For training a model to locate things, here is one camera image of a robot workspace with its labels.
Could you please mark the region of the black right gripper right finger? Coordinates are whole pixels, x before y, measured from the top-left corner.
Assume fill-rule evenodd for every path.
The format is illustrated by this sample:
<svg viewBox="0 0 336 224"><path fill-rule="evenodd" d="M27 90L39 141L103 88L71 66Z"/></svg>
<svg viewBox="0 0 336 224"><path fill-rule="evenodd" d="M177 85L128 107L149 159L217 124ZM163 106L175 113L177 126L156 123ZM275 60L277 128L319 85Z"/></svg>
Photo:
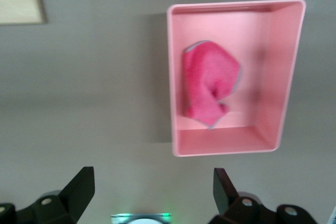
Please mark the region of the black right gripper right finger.
<svg viewBox="0 0 336 224"><path fill-rule="evenodd" d="M214 168L213 196L219 214L209 224L318 224L303 208L280 205L271 211L249 196L241 196L223 168Z"/></svg>

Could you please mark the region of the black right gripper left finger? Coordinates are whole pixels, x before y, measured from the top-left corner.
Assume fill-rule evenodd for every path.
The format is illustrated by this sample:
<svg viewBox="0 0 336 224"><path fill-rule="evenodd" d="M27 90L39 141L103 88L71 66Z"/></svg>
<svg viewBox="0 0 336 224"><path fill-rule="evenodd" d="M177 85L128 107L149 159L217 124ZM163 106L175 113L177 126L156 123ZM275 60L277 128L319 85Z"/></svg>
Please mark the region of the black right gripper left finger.
<svg viewBox="0 0 336 224"><path fill-rule="evenodd" d="M94 168L83 167L63 190L48 193L26 208L0 203L0 224L77 224L94 194Z"/></svg>

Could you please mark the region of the pink plastic bin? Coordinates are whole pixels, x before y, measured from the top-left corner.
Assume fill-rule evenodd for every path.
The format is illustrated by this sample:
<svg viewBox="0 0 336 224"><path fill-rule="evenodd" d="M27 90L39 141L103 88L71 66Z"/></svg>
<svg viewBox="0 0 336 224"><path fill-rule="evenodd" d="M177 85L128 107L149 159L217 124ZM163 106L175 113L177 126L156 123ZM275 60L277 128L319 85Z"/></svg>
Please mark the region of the pink plastic bin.
<svg viewBox="0 0 336 224"><path fill-rule="evenodd" d="M281 142L306 3L268 0L176 4L167 10L172 149L175 156L271 152ZM182 52L211 40L242 74L213 129L184 115Z"/></svg>

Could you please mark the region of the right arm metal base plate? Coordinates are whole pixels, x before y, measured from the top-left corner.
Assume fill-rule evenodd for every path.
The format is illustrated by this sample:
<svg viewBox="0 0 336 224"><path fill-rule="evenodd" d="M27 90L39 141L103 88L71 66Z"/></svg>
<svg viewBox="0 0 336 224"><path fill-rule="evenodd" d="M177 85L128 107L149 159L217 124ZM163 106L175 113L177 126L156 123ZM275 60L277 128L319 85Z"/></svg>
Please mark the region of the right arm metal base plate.
<svg viewBox="0 0 336 224"><path fill-rule="evenodd" d="M111 224L172 224L172 220L170 213L123 213L111 215Z"/></svg>

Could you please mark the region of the pink and grey microfibre cloth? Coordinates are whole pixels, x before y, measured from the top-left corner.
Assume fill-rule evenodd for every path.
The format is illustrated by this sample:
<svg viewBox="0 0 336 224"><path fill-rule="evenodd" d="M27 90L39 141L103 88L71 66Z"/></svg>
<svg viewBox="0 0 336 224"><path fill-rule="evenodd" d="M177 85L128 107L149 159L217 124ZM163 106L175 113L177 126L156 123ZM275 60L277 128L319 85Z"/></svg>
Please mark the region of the pink and grey microfibre cloth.
<svg viewBox="0 0 336 224"><path fill-rule="evenodd" d="M188 106L185 115L213 128L228 112L221 100L231 95L240 78L240 63L210 40L184 50L183 70Z"/></svg>

